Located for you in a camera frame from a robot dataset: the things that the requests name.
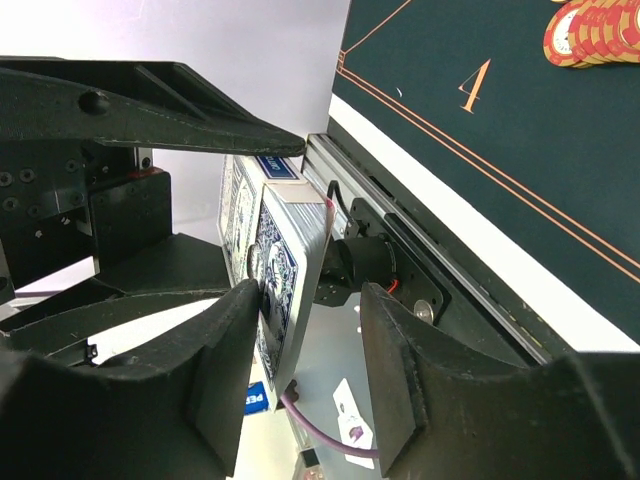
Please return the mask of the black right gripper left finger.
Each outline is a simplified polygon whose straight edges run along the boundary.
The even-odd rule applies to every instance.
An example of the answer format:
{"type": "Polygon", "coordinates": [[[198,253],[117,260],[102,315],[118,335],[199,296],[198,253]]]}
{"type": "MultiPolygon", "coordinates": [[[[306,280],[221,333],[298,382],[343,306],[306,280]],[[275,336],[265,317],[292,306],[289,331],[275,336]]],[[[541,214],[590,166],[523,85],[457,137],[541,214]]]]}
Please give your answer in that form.
{"type": "Polygon", "coordinates": [[[235,470],[260,289],[96,368],[1,354],[5,479],[223,479],[235,470]]]}

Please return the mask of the blue playing card box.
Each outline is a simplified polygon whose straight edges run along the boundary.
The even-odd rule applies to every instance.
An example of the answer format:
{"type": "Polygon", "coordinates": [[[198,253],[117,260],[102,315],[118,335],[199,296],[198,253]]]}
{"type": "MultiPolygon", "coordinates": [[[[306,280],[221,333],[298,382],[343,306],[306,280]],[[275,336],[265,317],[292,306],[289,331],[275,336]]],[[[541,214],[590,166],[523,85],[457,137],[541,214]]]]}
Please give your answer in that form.
{"type": "Polygon", "coordinates": [[[247,254],[255,239],[264,187],[286,182],[303,183],[289,158],[224,157],[218,229],[232,286],[249,277],[247,254]]]}

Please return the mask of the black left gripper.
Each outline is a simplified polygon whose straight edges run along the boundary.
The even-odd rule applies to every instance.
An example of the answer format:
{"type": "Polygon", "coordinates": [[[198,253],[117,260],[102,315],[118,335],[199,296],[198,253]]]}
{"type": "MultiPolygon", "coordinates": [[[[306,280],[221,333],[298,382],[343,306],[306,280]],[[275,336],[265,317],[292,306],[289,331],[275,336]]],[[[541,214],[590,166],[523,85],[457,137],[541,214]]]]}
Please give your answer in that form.
{"type": "Polygon", "coordinates": [[[148,148],[278,157],[306,148],[186,64],[52,57],[2,58],[1,139],[2,299],[87,257],[109,268],[1,322],[3,351],[53,357],[230,289],[221,247],[169,237],[171,177],[148,148]]]}

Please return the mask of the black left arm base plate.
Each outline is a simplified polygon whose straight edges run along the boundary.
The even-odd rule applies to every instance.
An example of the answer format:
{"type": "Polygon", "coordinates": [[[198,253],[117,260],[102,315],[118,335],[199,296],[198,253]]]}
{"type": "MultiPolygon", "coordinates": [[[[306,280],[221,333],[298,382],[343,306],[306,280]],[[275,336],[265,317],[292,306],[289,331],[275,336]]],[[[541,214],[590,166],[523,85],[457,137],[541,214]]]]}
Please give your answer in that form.
{"type": "Polygon", "coordinates": [[[435,325],[450,295],[420,261],[418,249],[366,200],[355,199],[351,215],[355,225],[344,237],[329,241],[314,302],[340,307],[364,283],[376,283],[415,316],[435,325]]]}

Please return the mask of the blue backed card deck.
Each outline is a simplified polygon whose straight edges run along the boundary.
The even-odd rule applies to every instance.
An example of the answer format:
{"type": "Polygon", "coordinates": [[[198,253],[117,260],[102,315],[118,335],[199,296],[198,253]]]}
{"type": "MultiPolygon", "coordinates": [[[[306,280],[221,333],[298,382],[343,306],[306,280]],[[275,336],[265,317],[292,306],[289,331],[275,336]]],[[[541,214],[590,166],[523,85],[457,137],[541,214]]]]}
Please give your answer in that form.
{"type": "Polygon", "coordinates": [[[247,272],[262,294],[255,353],[272,406],[293,379],[334,219],[308,182],[263,187],[247,272]]]}

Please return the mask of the spread red five chips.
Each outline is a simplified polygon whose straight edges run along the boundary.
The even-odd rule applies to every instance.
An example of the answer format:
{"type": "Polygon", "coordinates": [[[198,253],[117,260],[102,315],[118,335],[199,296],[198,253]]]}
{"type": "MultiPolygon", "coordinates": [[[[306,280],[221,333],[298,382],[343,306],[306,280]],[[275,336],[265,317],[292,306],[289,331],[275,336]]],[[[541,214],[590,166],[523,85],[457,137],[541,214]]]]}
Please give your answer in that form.
{"type": "Polygon", "coordinates": [[[554,66],[586,69],[639,63],[639,3],[633,0],[562,1],[543,37],[554,66]]]}

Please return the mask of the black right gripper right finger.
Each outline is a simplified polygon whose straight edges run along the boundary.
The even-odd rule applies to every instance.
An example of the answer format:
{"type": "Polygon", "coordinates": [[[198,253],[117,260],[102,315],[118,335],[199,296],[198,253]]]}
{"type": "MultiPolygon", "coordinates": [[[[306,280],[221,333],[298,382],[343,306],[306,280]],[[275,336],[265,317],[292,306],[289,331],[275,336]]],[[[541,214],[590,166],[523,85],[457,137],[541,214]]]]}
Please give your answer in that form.
{"type": "Polygon", "coordinates": [[[635,479],[639,357],[574,353],[519,368],[363,287],[362,340],[388,479],[635,479]]]}

